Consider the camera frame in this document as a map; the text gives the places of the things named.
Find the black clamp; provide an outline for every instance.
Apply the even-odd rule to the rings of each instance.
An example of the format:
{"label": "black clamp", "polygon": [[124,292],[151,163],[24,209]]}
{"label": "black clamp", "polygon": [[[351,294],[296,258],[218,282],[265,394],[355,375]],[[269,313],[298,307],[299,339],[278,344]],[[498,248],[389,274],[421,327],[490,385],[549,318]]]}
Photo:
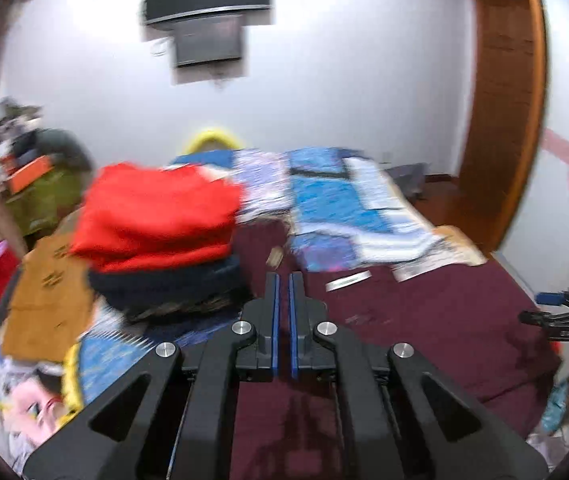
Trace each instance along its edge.
{"label": "black clamp", "polygon": [[28,459],[30,480],[228,478],[240,381],[277,374],[279,277],[204,343],[161,343]]}
{"label": "black clamp", "polygon": [[[536,301],[540,304],[550,303],[554,306],[569,307],[569,290],[559,294],[543,292],[536,296]],[[537,310],[523,310],[518,315],[518,320],[520,323],[541,327],[550,341],[569,341],[569,312],[551,314]]]}
{"label": "black clamp", "polygon": [[292,370],[335,391],[346,478],[540,480],[542,456],[406,342],[383,348],[328,321],[290,276]]}

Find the pile of clothes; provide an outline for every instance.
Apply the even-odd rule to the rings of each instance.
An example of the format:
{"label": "pile of clothes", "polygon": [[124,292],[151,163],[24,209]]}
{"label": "pile of clothes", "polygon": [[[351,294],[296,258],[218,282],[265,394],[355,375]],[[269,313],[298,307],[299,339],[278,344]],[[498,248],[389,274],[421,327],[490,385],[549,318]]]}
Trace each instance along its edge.
{"label": "pile of clothes", "polygon": [[73,134],[42,128],[41,114],[38,106],[21,106],[0,97],[0,192],[11,188],[11,177],[17,171],[42,156],[51,165],[63,165],[74,173],[92,171],[86,150]]}
{"label": "pile of clothes", "polygon": [[90,286],[130,322],[215,312],[245,290],[231,254],[241,197],[241,186],[192,165],[108,166],[87,193],[71,253],[89,262]]}

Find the cable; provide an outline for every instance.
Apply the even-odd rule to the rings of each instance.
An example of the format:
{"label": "cable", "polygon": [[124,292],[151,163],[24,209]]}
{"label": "cable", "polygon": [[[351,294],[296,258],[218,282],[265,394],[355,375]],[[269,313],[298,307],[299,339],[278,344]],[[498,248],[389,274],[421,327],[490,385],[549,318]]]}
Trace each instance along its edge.
{"label": "cable", "polygon": [[208,63],[208,68],[213,84],[222,89],[229,79],[229,66],[224,61],[213,61]]}
{"label": "cable", "polygon": [[160,57],[167,54],[168,46],[166,43],[173,41],[173,38],[167,36],[166,38],[160,38],[158,41],[155,41],[151,46],[151,55],[153,57]]}

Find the bed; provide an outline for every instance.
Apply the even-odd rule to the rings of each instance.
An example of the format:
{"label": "bed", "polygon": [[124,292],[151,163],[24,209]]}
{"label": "bed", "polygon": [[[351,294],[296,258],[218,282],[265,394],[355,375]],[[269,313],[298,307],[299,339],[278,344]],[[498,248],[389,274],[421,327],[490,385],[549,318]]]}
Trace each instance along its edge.
{"label": "bed", "polygon": [[[402,195],[387,182],[394,199]],[[408,203],[425,229],[433,226]],[[443,372],[526,437],[539,423],[559,359],[539,329],[517,321],[531,300],[495,261],[450,264],[399,282],[388,264],[312,272],[291,250],[291,222],[256,218],[239,226],[234,251],[255,294],[263,292],[272,248],[285,248],[281,283],[301,270],[306,294],[329,317],[369,343],[410,342]],[[371,277],[338,290],[326,284],[354,272]],[[280,288],[280,304],[289,292]],[[280,310],[280,377],[242,383],[234,432],[233,479],[341,478],[333,400],[325,384],[301,384],[289,372],[289,319]]]}

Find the brown cloth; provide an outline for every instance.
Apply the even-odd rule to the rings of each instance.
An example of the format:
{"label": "brown cloth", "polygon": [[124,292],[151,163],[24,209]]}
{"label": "brown cloth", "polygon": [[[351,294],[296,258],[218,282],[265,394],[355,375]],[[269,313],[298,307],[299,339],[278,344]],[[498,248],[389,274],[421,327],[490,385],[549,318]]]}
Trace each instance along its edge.
{"label": "brown cloth", "polygon": [[68,254],[71,234],[42,238],[24,263],[10,304],[2,353],[62,362],[91,316],[87,265]]}

